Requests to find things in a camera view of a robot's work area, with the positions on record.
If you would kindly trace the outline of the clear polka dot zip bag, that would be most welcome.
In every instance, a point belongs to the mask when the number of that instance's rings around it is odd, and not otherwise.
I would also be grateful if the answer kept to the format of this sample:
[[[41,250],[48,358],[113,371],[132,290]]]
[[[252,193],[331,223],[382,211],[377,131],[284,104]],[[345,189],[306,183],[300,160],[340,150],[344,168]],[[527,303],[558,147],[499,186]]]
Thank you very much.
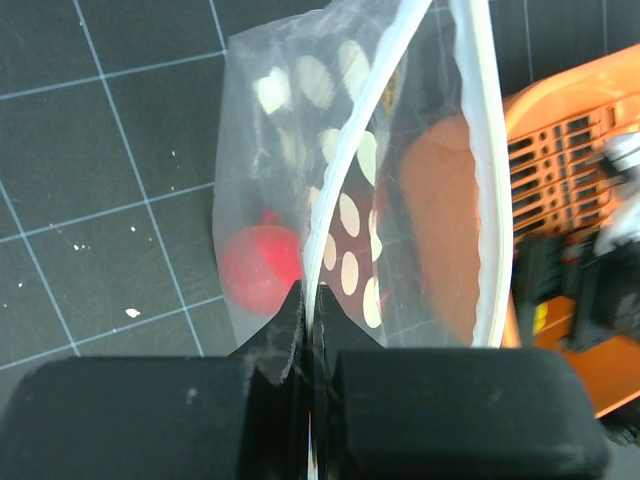
[[[506,131],[488,3],[333,1],[235,34],[227,47],[212,233],[236,341],[274,315],[233,302],[218,258],[273,210],[300,237],[294,284],[309,325],[327,286],[380,345],[498,346],[506,267],[488,259],[509,228],[508,176],[496,163]],[[470,124],[484,187],[480,293],[467,341],[426,317],[417,237],[399,186],[410,144],[456,114]]]

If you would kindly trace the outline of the red toy strawberry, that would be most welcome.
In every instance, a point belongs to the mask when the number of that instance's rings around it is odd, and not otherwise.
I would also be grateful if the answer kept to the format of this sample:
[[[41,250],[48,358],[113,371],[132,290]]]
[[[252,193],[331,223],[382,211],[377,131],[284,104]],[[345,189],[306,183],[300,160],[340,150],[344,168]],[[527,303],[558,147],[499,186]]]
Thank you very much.
[[[233,302],[253,314],[271,317],[302,278],[300,237],[273,210],[242,228],[219,255],[221,280]]]

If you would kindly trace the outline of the orange plastic basket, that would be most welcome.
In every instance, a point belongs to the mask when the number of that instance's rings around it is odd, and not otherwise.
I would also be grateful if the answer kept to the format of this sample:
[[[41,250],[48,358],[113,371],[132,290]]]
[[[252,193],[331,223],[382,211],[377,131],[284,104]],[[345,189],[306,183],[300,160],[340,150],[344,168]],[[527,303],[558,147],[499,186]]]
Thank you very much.
[[[556,74],[503,99],[506,131],[496,163],[508,184],[509,228],[489,250],[504,264],[507,309],[501,345],[524,347],[517,325],[517,247],[530,233],[605,230],[596,251],[625,235],[639,240],[639,50]],[[426,317],[471,338],[479,300],[478,240],[485,222],[478,200],[470,124],[459,114],[438,121],[402,158],[399,186],[417,237],[416,285]],[[574,302],[542,306],[531,346],[560,353],[580,375],[597,417],[639,397],[639,339],[615,335],[584,352],[565,345]]]

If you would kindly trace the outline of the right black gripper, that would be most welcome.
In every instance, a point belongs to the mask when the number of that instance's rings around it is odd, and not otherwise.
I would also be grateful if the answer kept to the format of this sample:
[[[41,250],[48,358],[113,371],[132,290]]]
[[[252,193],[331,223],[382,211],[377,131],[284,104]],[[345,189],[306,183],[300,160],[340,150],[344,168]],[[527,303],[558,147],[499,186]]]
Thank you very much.
[[[584,352],[618,335],[639,339],[639,240],[625,235],[596,251],[605,230],[530,233],[517,247],[517,325],[531,346],[542,306],[574,302],[565,345]]]

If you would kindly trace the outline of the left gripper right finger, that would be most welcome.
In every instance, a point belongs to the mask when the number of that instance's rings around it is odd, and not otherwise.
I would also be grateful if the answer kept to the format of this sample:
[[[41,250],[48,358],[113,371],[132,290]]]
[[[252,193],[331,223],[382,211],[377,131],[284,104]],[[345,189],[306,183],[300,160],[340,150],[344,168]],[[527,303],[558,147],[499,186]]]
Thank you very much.
[[[609,450],[564,358],[384,348],[327,286],[313,320],[318,479],[601,479]]]

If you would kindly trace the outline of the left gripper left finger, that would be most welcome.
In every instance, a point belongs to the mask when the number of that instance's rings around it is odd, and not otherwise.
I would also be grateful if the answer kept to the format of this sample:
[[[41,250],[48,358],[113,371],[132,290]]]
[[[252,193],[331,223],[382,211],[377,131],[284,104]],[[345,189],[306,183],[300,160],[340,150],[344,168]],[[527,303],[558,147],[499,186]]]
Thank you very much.
[[[1,418],[5,479],[301,479],[303,294],[233,353],[82,357],[26,374]]]

